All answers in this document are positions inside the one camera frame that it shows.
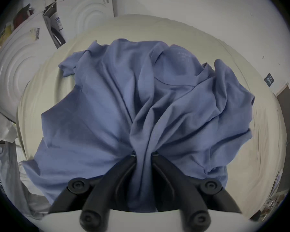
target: barcode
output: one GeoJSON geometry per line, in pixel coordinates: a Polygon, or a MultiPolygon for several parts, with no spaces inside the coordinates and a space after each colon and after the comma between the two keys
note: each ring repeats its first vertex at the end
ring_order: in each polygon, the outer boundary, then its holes
{"type": "Polygon", "coordinates": [[[39,37],[40,37],[40,28],[37,28],[35,33],[35,40],[37,41],[39,37]]]}
{"type": "Polygon", "coordinates": [[[60,18],[57,17],[57,18],[55,18],[55,20],[56,20],[56,22],[57,22],[57,25],[58,25],[59,31],[62,30],[63,27],[62,27],[62,24],[61,24],[60,18]]]}

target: yellow package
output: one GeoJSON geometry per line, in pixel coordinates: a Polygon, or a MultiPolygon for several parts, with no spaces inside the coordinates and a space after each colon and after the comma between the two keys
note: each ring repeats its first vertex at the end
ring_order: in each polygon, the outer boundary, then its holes
{"type": "Polygon", "coordinates": [[[4,28],[2,33],[0,34],[0,48],[3,46],[3,43],[8,39],[8,37],[12,34],[12,25],[8,25],[4,28]]]}

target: white appliance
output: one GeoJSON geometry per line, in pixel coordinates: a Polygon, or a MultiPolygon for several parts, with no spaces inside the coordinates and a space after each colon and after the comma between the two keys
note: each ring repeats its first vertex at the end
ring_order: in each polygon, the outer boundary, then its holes
{"type": "Polygon", "coordinates": [[[0,112],[15,122],[27,83],[56,46],[43,13],[34,13],[18,26],[0,49],[0,112]]]}
{"type": "Polygon", "coordinates": [[[113,17],[112,0],[57,0],[55,20],[65,41],[113,17]]]}

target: gray cloth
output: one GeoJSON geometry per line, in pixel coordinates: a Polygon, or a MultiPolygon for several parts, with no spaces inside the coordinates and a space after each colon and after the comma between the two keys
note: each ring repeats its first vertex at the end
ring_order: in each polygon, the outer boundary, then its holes
{"type": "Polygon", "coordinates": [[[105,174],[135,150],[128,206],[152,212],[152,152],[225,186],[226,165],[251,138],[254,96],[221,60],[213,71],[177,45],[119,39],[94,42],[59,67],[75,74],[75,87],[42,114],[44,137],[23,162],[51,203],[72,178],[105,174]]]}
{"type": "Polygon", "coordinates": [[[0,144],[0,180],[8,199],[23,215],[38,219],[48,212],[45,196],[31,194],[20,180],[15,143],[0,144]]]}

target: red object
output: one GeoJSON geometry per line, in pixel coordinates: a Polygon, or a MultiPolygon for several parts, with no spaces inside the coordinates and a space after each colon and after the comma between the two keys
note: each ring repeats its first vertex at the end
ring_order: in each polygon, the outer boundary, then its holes
{"type": "Polygon", "coordinates": [[[14,30],[29,18],[28,15],[29,7],[30,4],[28,4],[26,7],[21,8],[20,11],[16,14],[13,20],[14,30]]]}

